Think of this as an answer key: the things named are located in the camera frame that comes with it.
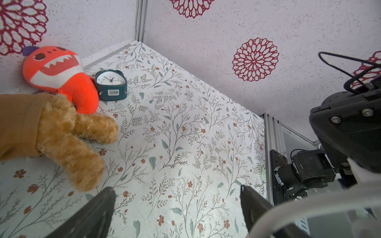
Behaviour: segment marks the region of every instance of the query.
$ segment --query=teddy bear arm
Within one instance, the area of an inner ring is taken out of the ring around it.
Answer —
[[[118,138],[118,125],[106,115],[77,114],[73,134],[102,144],[110,144]]]

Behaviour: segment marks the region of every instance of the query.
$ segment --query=barcode sticker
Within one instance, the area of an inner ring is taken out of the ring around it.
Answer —
[[[107,93],[109,96],[118,96],[119,95],[119,89],[109,89],[107,90]]]

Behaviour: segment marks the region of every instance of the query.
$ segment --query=small red flower print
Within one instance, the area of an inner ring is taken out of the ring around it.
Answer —
[[[201,16],[214,0],[171,0],[173,8],[186,18]]]
[[[0,54],[20,53],[41,41],[48,21],[42,0],[1,1],[0,9]]]
[[[39,186],[37,184],[32,184],[31,186],[28,187],[28,189],[26,190],[27,193],[35,193],[37,192]]]
[[[202,224],[199,223],[199,225],[197,226],[197,228],[199,229],[199,232],[201,234],[201,232],[204,230],[204,228],[202,227]]]
[[[224,220],[224,227],[225,227],[226,229],[229,229],[229,226],[230,226],[230,224],[229,224],[229,220]]]
[[[374,52],[373,55],[368,59],[368,61],[376,63],[376,64],[381,64],[381,51]],[[355,72],[353,72],[353,75],[356,76],[369,67],[370,65],[361,63],[361,66]],[[381,75],[381,69],[375,68],[375,69],[372,69],[371,71],[368,71],[362,78],[360,78],[360,81],[363,83],[369,83],[371,80],[375,79],[376,77],[380,75]],[[351,84],[351,88],[356,88],[357,86],[360,86],[360,85],[362,84],[359,83],[358,81],[355,81]]]
[[[157,219],[159,222],[159,226],[161,226],[164,223],[164,217],[162,215],[159,216],[159,219]]]
[[[24,209],[24,214],[27,214],[32,210],[32,206],[27,206],[27,208]]]
[[[264,38],[250,39],[237,49],[232,61],[234,73],[244,81],[258,81],[275,69],[278,48]]]
[[[17,171],[14,173],[13,177],[14,177],[14,178],[19,177],[19,179],[21,179],[21,178],[24,177],[24,174],[25,174],[25,173],[26,173],[26,171],[24,171],[23,169],[21,169],[21,170],[17,170]]]
[[[105,155],[106,152],[107,152],[107,150],[101,149],[101,151],[99,151],[98,153],[99,153],[99,155]]]

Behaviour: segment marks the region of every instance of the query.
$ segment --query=teddy bear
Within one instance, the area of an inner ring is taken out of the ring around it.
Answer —
[[[79,138],[110,144],[118,137],[114,119],[77,113],[63,94],[2,94],[0,115],[0,161],[44,154],[81,192],[96,187],[104,160]]]

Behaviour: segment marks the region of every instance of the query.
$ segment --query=metal frame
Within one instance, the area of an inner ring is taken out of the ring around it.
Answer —
[[[286,154],[286,148],[281,130],[281,123],[273,116],[265,113],[264,119],[264,133],[265,133],[265,155],[266,155],[266,187],[267,187],[267,200],[274,205],[274,198],[272,196],[273,181],[270,161],[270,151],[275,150],[279,153]]]
[[[145,43],[145,35],[148,29],[148,20],[151,9],[151,0],[137,0],[136,3],[136,26],[135,40]]]

